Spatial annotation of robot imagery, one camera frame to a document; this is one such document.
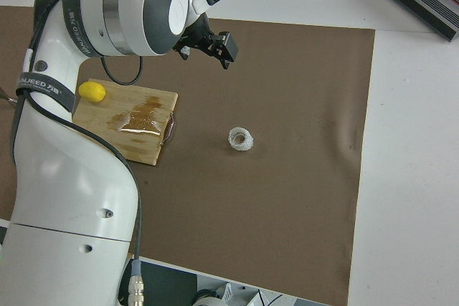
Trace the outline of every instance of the white table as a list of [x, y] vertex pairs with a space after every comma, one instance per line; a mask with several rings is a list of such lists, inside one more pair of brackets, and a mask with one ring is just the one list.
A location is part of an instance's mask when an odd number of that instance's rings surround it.
[[226, 2], [209, 15], [377, 30], [349, 306], [456, 305], [459, 42], [393, 0]]

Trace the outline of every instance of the cable connector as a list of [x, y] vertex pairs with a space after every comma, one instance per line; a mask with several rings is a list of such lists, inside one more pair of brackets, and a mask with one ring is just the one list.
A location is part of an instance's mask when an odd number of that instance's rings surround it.
[[132, 272], [131, 278], [129, 279], [129, 306], [143, 306], [143, 280], [141, 274], [141, 261], [134, 259], [131, 263]]

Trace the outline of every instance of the brown paper sheet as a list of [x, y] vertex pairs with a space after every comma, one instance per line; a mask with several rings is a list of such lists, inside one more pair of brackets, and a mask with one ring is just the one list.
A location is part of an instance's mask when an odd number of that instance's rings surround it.
[[[192, 52], [148, 58], [139, 86], [179, 94], [176, 128], [156, 167], [133, 163], [145, 257], [342, 306], [349, 288], [374, 31], [213, 20], [240, 48], [222, 70]], [[1, 84], [12, 91], [32, 11], [0, 8]], [[132, 77], [136, 58], [110, 59]], [[85, 62], [80, 81], [106, 79]], [[0, 106], [0, 218], [13, 206], [12, 111]], [[238, 152], [231, 128], [254, 147]]]

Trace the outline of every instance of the white robotic arm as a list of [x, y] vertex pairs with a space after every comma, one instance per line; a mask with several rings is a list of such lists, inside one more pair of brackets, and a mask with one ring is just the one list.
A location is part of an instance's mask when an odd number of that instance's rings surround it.
[[109, 144], [71, 123], [78, 69], [88, 57], [171, 49], [186, 59], [187, 47], [227, 68], [237, 48], [229, 33], [214, 35], [205, 16], [218, 1], [53, 0], [39, 17], [18, 83], [18, 184], [0, 259], [0, 305], [117, 304], [138, 189]]

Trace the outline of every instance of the liquid spill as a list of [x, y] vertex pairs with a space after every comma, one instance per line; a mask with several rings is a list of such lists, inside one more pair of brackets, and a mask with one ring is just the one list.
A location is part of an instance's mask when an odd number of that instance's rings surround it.
[[161, 136], [161, 124], [156, 118], [161, 103], [157, 97], [149, 97], [142, 104], [136, 105], [131, 111], [114, 115], [107, 125], [118, 132], [134, 134], [148, 133]]

